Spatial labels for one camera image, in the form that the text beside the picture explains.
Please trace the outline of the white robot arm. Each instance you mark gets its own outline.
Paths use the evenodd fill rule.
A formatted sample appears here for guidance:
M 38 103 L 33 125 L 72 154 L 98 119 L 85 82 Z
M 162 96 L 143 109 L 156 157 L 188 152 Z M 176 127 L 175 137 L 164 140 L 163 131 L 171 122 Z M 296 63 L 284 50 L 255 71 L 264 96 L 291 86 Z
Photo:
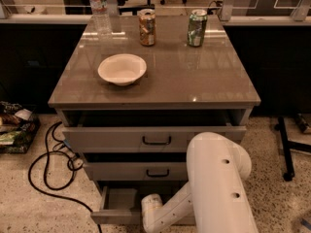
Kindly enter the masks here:
M 142 199 L 146 233 L 193 214 L 197 233 L 259 233 L 243 181 L 250 176 L 249 154 L 212 132 L 194 136 L 187 149 L 187 183 L 167 202 L 151 194 Z

